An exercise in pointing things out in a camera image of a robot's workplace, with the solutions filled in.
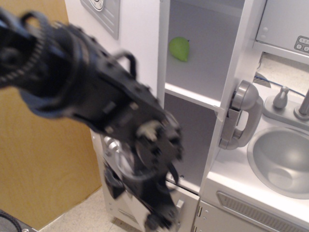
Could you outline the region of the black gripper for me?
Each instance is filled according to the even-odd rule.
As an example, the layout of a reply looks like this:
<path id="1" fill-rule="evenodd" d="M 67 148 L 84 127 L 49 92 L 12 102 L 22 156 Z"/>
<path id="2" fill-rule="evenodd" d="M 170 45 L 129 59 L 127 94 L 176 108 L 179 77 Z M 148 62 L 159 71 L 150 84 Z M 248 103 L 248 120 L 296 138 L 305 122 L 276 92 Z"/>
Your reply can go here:
<path id="1" fill-rule="evenodd" d="M 179 180 L 172 164 L 182 158 L 181 128 L 173 116 L 162 122 L 152 120 L 141 125 L 135 142 L 130 147 L 134 156 L 134 174 L 119 177 L 106 163 L 104 181 L 110 196 L 117 200 L 125 193 L 135 197 L 148 211 L 143 225 L 147 230 L 175 226 L 177 209 L 171 198 L 172 189 L 166 185 L 166 175 L 171 173 Z"/>

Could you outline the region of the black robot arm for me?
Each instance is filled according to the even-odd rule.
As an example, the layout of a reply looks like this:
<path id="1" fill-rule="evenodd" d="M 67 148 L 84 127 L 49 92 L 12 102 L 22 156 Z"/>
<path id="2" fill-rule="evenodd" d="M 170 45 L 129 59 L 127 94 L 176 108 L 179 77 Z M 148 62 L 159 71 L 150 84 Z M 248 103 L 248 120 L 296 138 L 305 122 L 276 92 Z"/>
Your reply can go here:
<path id="1" fill-rule="evenodd" d="M 144 227 L 152 232 L 178 221 L 166 176 L 179 179 L 172 162 L 182 158 L 182 136 L 136 75 L 130 52 L 111 55 L 74 25 L 50 24 L 37 11 L 0 11 L 0 86 L 17 88 L 38 116 L 71 118 L 118 140 L 105 183 L 114 199 L 127 191 L 149 210 Z"/>

